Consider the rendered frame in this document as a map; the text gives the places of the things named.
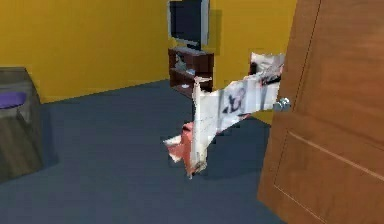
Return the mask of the white patterned bed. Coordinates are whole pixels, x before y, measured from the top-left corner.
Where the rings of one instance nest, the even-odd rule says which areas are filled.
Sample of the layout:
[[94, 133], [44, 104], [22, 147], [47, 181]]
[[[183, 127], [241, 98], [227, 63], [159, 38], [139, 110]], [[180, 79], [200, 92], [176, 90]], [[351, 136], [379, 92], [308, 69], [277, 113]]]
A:
[[205, 78], [194, 78], [193, 120], [182, 126], [180, 135], [164, 141], [172, 161], [184, 163], [187, 176], [207, 168], [208, 147], [219, 133], [255, 112], [277, 106], [284, 61], [283, 53], [253, 53], [254, 72], [213, 92], [202, 89]]

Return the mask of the dark brown television stand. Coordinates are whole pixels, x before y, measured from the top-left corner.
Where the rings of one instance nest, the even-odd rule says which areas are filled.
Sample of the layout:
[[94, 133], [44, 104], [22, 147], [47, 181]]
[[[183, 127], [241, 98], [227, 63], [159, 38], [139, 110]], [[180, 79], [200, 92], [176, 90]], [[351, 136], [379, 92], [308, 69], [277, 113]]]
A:
[[191, 98], [194, 77], [213, 78], [214, 54], [188, 47], [168, 49], [170, 87]]

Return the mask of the silver round door knob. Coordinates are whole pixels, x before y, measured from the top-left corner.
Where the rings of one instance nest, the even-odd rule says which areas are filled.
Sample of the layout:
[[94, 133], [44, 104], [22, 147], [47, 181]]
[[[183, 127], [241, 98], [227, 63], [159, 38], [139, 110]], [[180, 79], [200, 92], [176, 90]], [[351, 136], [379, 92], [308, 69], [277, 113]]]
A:
[[288, 111], [290, 108], [291, 108], [291, 102], [286, 97], [277, 100], [273, 104], [273, 110], [275, 112], [285, 112], [285, 111]]

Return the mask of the black television set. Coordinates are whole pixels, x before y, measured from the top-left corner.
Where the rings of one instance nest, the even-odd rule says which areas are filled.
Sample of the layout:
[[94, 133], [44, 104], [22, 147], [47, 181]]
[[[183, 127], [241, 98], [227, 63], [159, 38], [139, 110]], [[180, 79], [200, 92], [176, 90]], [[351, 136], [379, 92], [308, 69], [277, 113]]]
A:
[[194, 50], [209, 40], [210, 0], [168, 0], [168, 35]]

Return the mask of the brown wooden room door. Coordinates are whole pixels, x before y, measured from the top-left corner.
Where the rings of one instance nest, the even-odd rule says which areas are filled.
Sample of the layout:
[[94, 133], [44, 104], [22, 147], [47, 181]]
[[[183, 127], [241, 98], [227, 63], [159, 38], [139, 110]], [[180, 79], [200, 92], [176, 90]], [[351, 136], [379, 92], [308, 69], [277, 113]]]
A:
[[258, 198], [286, 224], [384, 224], [384, 0], [297, 0]]

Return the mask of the grey wooden cabinet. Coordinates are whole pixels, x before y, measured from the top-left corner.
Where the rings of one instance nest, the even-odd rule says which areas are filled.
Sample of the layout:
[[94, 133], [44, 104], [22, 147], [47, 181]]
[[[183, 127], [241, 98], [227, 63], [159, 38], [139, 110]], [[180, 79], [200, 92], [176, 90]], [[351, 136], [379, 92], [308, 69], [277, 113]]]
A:
[[0, 93], [24, 92], [23, 105], [0, 109], [0, 184], [43, 167], [40, 97], [24, 67], [0, 67]]

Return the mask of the purple cloth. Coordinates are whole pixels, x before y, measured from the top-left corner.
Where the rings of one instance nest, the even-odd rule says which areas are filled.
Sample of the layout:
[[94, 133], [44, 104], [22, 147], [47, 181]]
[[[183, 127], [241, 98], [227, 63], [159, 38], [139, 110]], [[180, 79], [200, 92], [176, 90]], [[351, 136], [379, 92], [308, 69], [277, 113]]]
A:
[[24, 92], [4, 92], [0, 93], [0, 109], [7, 109], [21, 106], [26, 101]]

